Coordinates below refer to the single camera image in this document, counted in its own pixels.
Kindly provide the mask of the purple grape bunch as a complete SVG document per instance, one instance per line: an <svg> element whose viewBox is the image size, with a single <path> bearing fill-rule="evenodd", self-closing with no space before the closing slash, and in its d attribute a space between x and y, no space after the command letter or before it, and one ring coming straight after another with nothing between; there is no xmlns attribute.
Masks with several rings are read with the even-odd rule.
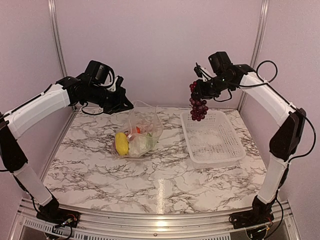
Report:
<svg viewBox="0 0 320 240"><path fill-rule="evenodd" d="M201 120L204 120L209 108L207 107L207 101L205 99L192 99L192 84L189 85L190 89L190 98L189 98L189 103L191 106L191 119L193 121L198 121L200 122Z"/></svg>

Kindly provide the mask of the clear zip top bag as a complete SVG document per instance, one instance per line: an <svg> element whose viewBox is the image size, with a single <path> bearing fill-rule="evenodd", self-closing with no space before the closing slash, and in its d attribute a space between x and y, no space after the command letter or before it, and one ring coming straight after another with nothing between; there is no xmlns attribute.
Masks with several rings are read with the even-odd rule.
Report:
<svg viewBox="0 0 320 240"><path fill-rule="evenodd" d="M155 148L162 133L157 107L135 100L124 124L115 133L112 153L118 158L141 158Z"/></svg>

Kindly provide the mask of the white cauliflower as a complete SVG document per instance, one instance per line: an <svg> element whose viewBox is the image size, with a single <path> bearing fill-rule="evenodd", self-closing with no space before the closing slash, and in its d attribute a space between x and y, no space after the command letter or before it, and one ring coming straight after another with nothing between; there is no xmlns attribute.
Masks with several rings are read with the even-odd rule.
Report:
<svg viewBox="0 0 320 240"><path fill-rule="evenodd" d="M155 147L155 139L150 132L146 134L134 133L128 137L128 155L139 158Z"/></svg>

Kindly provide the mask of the yellow lemon toy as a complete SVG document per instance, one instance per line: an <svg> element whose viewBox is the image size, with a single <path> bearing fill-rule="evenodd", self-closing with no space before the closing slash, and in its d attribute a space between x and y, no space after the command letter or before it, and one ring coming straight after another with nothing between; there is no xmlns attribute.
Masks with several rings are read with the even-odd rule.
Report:
<svg viewBox="0 0 320 240"><path fill-rule="evenodd" d="M115 149L120 156L125 156L129 153L129 142L123 132L118 132L115 135Z"/></svg>

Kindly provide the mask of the white plastic basket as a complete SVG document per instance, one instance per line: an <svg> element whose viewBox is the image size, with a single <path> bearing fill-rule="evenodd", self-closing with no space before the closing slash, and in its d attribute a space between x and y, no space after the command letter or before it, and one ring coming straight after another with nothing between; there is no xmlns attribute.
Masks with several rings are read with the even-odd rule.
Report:
<svg viewBox="0 0 320 240"><path fill-rule="evenodd" d="M238 164L247 154L232 123L220 110L209 110L201 121L188 111L180 114L187 150L194 168L220 168Z"/></svg>

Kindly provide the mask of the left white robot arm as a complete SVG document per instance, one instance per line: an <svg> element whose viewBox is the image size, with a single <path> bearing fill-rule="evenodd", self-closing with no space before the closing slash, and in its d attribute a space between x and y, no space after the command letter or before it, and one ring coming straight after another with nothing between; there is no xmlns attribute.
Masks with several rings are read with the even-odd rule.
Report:
<svg viewBox="0 0 320 240"><path fill-rule="evenodd" d="M121 86L122 81L123 78L117 76L105 86L104 80L98 81L83 73L77 77L67 76L0 116L0 157L5 171L10 172L20 187L38 202L37 218L61 223L76 215L59 207L58 200L29 166L18 139L52 113L76 104L96 104L107 115L133 109L125 88Z"/></svg>

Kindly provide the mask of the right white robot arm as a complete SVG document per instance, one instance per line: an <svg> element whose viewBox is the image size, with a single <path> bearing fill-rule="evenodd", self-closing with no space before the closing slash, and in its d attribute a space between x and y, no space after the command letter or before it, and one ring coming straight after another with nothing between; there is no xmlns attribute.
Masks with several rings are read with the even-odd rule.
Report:
<svg viewBox="0 0 320 240"><path fill-rule="evenodd" d="M291 161L301 141L306 111L297 108L281 96L269 80L264 80L257 69L246 64L219 63L214 68L215 76L196 64L198 77L191 85L191 96L196 100L215 100L222 91L240 89L252 97L274 120L277 130L269 141L269 163L262 186L254 197L250 210L234 212L229 222L234 229L260 225L274 219L272 207L285 183Z"/></svg>

